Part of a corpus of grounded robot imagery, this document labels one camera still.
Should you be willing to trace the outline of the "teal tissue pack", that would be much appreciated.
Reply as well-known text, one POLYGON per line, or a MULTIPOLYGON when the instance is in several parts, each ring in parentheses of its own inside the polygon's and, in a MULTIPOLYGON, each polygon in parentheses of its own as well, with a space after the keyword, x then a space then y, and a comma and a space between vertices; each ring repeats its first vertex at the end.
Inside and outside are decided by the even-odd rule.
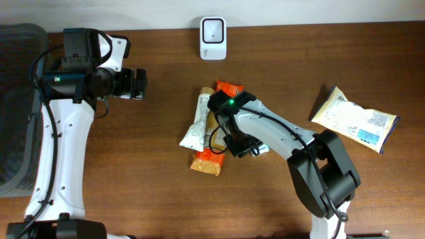
POLYGON ((260 145, 255 145, 251 148, 251 155, 253 157, 256 157, 261 154, 269 152, 269 150, 270 148, 266 144, 261 143, 260 145))

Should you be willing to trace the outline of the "orange pasta package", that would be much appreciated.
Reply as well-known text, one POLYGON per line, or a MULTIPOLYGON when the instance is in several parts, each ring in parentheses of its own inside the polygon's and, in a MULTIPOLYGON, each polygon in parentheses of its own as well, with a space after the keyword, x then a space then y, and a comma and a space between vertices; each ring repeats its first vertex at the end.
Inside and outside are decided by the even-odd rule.
POLYGON ((218 154, 226 149, 224 142, 225 133, 219 129, 214 114, 209 112, 205 129, 205 146, 202 152, 193 154, 190 169, 218 176, 224 162, 224 153, 218 154))

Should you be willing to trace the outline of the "white tube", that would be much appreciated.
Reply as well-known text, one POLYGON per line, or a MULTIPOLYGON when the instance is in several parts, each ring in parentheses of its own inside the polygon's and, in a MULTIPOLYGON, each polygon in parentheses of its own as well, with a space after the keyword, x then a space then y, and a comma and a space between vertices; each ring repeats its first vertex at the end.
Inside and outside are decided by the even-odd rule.
POLYGON ((209 87, 201 88, 195 118, 193 124, 189 127, 185 136, 179 143, 180 146, 202 152, 205 143, 205 130, 209 108, 207 106, 210 96, 214 94, 214 90, 209 87))

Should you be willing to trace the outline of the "yellow chip bag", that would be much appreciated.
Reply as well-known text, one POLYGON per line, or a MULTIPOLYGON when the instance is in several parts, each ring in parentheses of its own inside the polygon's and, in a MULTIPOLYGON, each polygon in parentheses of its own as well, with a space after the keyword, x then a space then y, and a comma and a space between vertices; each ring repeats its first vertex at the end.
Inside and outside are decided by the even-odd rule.
POLYGON ((400 117, 362 108, 333 86, 311 121, 383 154, 384 145, 400 117))

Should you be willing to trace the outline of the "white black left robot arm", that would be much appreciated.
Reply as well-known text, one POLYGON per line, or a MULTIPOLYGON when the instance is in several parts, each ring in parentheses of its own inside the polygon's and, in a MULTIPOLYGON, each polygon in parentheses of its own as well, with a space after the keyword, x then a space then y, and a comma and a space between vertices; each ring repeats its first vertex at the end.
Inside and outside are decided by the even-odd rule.
POLYGON ((26 179, 32 169, 37 175, 24 220, 7 226, 8 238, 109 237, 103 223, 85 217, 84 159, 98 101, 145 96, 145 70, 122 65, 130 48, 125 36, 65 29, 62 57, 47 68, 50 50, 44 50, 31 62, 28 81, 35 100, 16 178, 26 179))

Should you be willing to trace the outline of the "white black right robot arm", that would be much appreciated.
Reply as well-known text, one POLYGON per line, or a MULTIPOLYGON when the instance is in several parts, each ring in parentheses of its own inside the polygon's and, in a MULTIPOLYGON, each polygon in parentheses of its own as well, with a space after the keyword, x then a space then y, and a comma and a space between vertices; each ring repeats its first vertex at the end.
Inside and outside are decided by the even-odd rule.
POLYGON ((230 97, 220 90, 208 107, 234 157, 259 155, 265 144, 287 161, 297 197, 312 215, 310 238, 347 237, 347 209, 361 178, 335 132, 298 127, 246 91, 230 97))

